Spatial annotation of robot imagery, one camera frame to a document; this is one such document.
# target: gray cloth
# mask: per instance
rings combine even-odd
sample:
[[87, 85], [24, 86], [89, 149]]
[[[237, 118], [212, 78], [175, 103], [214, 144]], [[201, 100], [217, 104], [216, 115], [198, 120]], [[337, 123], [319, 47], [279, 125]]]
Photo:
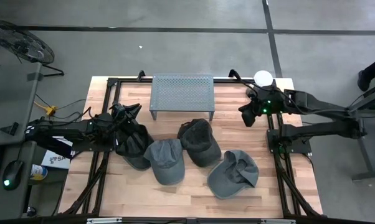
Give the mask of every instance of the gray cloth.
[[173, 185], [183, 180], [185, 166], [179, 139], [153, 142], [144, 157], [150, 161], [154, 176], [160, 184]]
[[259, 170], [252, 158], [241, 150], [230, 150], [210, 172], [207, 183], [219, 199], [231, 198], [246, 187], [255, 187]]
[[197, 166], [206, 167], [219, 162], [221, 149], [212, 135], [211, 125], [205, 119], [193, 119], [183, 124], [178, 138]]

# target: wooden table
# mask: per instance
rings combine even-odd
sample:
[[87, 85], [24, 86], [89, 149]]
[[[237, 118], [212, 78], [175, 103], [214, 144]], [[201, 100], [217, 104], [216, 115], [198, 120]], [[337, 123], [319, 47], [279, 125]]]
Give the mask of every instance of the wooden table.
[[[100, 114], [108, 77], [92, 77], [85, 109], [92, 107], [92, 114]], [[279, 88], [293, 89], [289, 78], [277, 78]], [[212, 167], [200, 168], [193, 164], [184, 151], [186, 174], [184, 180], [173, 186], [160, 185], [151, 169], [137, 171], [124, 159], [110, 154], [101, 216], [113, 217], [217, 217], [217, 218], [280, 218], [282, 209], [273, 156], [267, 149], [265, 132], [266, 116], [256, 118], [251, 128], [244, 126], [238, 107], [249, 99], [246, 87], [238, 84], [215, 84], [216, 112], [211, 122], [214, 137], [222, 150], [241, 149], [250, 154], [259, 167], [259, 180], [255, 188], [245, 189], [227, 200], [215, 198], [207, 186], [207, 176]], [[120, 102], [124, 105], [140, 103], [143, 107], [137, 121], [147, 127], [154, 139], [176, 138], [182, 123], [193, 118], [208, 118], [207, 113], [162, 112], [153, 121], [149, 112], [151, 84], [126, 83], [121, 87]], [[285, 123], [301, 126], [299, 115], [283, 114]], [[295, 182], [298, 189], [321, 213], [315, 176], [308, 159], [292, 154]], [[72, 162], [65, 183], [59, 211], [68, 209], [87, 184], [91, 152], [83, 152]], [[286, 191], [289, 208], [293, 211], [291, 193]], [[92, 201], [96, 196], [93, 190]]]

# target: white ball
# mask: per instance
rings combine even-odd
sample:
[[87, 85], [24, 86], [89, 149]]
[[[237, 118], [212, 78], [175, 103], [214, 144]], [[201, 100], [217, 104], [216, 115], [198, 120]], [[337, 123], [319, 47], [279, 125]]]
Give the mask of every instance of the white ball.
[[273, 82], [273, 77], [268, 71], [261, 70], [257, 71], [257, 73], [254, 75], [254, 81], [258, 86], [269, 86]]

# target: perforated metal platform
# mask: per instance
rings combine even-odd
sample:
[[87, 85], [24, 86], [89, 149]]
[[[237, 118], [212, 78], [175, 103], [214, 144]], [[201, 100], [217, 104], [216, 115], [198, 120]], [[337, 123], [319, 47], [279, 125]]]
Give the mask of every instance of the perforated metal platform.
[[151, 85], [150, 112], [157, 111], [215, 112], [214, 79], [203, 74], [155, 74]]

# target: dark gray cap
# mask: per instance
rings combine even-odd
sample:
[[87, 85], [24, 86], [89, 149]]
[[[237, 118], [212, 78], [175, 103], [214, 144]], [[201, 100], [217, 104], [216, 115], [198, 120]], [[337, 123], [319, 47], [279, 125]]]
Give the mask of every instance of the dark gray cap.
[[154, 140], [143, 125], [138, 125], [135, 129], [132, 133], [125, 131], [115, 133], [115, 152], [123, 156], [134, 169], [144, 171], [150, 168], [150, 161], [145, 159], [143, 154]]
[[252, 158], [241, 150], [230, 150], [210, 172], [207, 183], [219, 199], [233, 197], [246, 187], [255, 187], [259, 170]]
[[205, 167], [219, 162], [221, 149], [212, 135], [211, 125], [205, 119], [193, 119], [183, 124], [178, 138], [197, 166]]
[[163, 185], [177, 184], [185, 176], [182, 145], [179, 139], [166, 139], [153, 142], [145, 152], [150, 161], [154, 176]]

